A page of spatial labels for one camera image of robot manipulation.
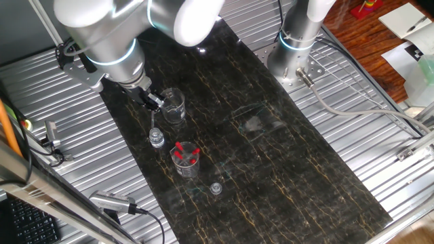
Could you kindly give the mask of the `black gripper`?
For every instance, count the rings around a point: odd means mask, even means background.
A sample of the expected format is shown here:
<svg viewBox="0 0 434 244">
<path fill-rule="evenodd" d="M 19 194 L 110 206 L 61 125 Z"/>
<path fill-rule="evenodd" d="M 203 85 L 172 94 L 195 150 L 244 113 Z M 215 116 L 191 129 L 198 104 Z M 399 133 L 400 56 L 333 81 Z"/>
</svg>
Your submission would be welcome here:
<svg viewBox="0 0 434 244">
<path fill-rule="evenodd" d="M 142 87 L 128 88 L 127 95 L 138 102 L 139 105 L 151 111 L 158 111 L 165 103 L 165 97 L 151 93 L 151 90 Z"/>
</svg>

